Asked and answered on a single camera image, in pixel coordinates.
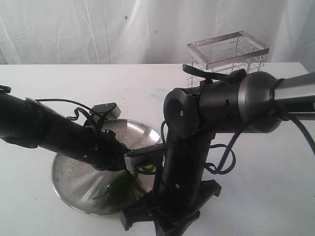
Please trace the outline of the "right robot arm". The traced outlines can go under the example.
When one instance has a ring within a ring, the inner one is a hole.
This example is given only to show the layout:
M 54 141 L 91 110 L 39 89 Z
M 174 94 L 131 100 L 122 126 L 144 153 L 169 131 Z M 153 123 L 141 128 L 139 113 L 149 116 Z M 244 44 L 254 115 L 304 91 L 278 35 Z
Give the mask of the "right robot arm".
M 314 73 L 289 79 L 243 70 L 198 76 L 203 78 L 198 87 L 176 88 L 165 98 L 166 141 L 125 155 L 130 171 L 149 164 L 156 169 L 153 189 L 122 210 L 125 230 L 152 221 L 156 235 L 181 236 L 199 218 L 201 207 L 221 192 L 216 181 L 202 180 L 203 172 L 231 171 L 224 164 L 241 133 L 269 133 L 290 120 L 315 146 L 301 122 L 315 117 Z

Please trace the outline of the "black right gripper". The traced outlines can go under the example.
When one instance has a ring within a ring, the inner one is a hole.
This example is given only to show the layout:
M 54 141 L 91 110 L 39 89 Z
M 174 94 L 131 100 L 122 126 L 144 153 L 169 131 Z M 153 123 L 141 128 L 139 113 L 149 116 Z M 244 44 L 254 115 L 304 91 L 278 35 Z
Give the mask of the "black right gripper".
M 125 231 L 134 223 L 154 222 L 157 236 L 181 236 L 200 217 L 200 197 L 219 196 L 221 186 L 214 180 L 202 182 L 213 132 L 180 138 L 169 132 L 165 162 L 158 185 L 134 204 L 123 209 L 120 221 Z

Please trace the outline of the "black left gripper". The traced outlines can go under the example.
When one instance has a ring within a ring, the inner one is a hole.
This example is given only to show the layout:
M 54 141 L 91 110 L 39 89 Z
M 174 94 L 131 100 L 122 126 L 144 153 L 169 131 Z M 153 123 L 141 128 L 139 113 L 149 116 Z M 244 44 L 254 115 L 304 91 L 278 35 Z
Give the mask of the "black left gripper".
M 112 130 L 96 131 L 82 126 L 66 142 L 66 156 L 91 165 L 98 171 L 118 172 L 126 169 L 124 156 L 131 151 L 116 139 Z

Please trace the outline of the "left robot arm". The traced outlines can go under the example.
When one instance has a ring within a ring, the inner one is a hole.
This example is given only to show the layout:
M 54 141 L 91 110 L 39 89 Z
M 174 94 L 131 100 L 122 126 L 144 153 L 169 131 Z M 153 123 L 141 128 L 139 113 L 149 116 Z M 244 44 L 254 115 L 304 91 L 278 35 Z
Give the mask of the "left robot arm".
M 50 150 L 91 165 L 100 171 L 126 168 L 126 145 L 112 130 L 102 130 L 115 103 L 101 110 L 76 102 L 73 117 L 64 117 L 43 104 L 42 99 L 20 99 L 10 95 L 11 88 L 0 87 L 0 138 L 24 148 Z

